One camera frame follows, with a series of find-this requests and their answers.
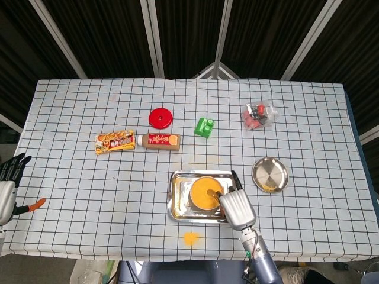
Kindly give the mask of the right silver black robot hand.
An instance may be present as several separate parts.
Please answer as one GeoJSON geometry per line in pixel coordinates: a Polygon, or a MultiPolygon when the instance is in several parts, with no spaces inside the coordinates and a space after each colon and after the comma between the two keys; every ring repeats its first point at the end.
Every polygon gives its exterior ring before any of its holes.
{"type": "Polygon", "coordinates": [[[237,173],[234,170],[231,173],[235,187],[232,186],[225,194],[216,193],[216,198],[229,225],[234,230],[243,231],[255,225],[256,213],[237,173]]]}

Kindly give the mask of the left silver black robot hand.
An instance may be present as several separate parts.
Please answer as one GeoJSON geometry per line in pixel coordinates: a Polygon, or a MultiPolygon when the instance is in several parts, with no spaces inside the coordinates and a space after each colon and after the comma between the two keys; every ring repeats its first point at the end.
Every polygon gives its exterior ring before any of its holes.
{"type": "Polygon", "coordinates": [[[41,198],[35,204],[17,206],[18,187],[30,160],[31,156],[21,153],[1,164],[1,226],[9,223],[13,216],[35,211],[46,202],[46,198],[41,198]]]}

